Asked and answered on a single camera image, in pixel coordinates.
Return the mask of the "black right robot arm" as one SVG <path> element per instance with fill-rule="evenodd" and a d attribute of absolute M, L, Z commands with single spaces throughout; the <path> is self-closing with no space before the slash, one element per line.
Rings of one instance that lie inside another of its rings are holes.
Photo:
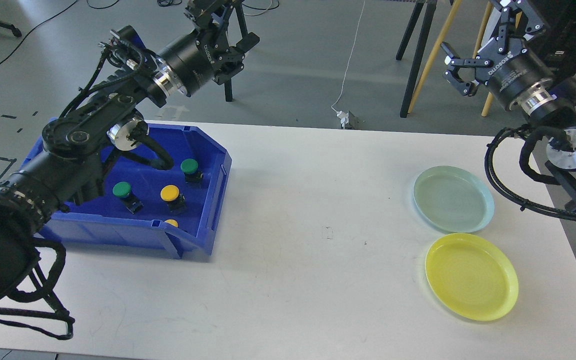
<path fill-rule="evenodd" d="M 520 108 L 525 117 L 526 124 L 500 130 L 487 146 L 484 170 L 493 188 L 521 210 L 576 223 L 576 110 L 572 101 L 551 95 L 554 74 L 528 45 L 547 25 L 529 0 L 492 0 L 490 5 L 500 13 L 496 33 L 471 58 L 460 57 L 442 42 L 443 77 L 465 97 L 484 85 L 505 111 Z M 535 182 L 562 187 L 570 197 L 564 208 L 533 202 L 501 182 L 494 154 L 510 137 L 524 142 L 518 158 L 522 173 Z"/>

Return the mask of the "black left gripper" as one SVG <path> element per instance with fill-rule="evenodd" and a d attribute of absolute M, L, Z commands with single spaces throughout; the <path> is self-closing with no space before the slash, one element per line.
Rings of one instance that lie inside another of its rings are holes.
<path fill-rule="evenodd" d="M 246 54 L 260 43 L 254 32 L 231 45 L 222 29 L 234 11 L 232 0 L 188 0 L 184 14 L 194 31 L 167 44 L 158 54 L 158 86 L 167 95 L 178 91 L 195 95 L 208 82 L 224 87 L 226 98 L 233 97 L 233 77 L 243 70 Z"/>

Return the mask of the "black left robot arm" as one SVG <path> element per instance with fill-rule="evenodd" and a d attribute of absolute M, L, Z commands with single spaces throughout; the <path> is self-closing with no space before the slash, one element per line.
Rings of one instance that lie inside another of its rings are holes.
<path fill-rule="evenodd" d="M 212 80 L 233 96 L 232 79 L 259 43 L 242 0 L 190 0 L 190 34 L 156 53 L 131 26 L 101 42 L 99 62 L 84 88 L 42 130 L 42 151 L 0 181 L 0 324 L 57 340 L 73 337 L 74 318 L 54 289 L 66 249 L 35 235 L 68 203 L 100 198 L 120 158 L 167 171 L 173 157 L 149 134 L 137 105 L 163 107 L 174 92 L 190 97 Z"/>

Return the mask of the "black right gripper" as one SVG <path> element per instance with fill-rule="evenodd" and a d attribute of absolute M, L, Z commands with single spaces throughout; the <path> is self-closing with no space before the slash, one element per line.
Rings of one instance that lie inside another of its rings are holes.
<path fill-rule="evenodd" d="M 442 41 L 440 48 L 446 54 L 443 78 L 464 97 L 475 96 L 480 84 L 485 84 L 503 109 L 511 111 L 528 89 L 537 85 L 548 89 L 554 82 L 553 72 L 527 48 L 525 39 L 511 37 L 521 20 L 525 21 L 523 33 L 531 37 L 540 36 L 549 25 L 532 0 L 492 0 L 490 4 L 500 12 L 497 36 L 478 50 L 478 58 L 459 57 Z M 472 80 L 462 78 L 464 69 L 473 70 Z"/>

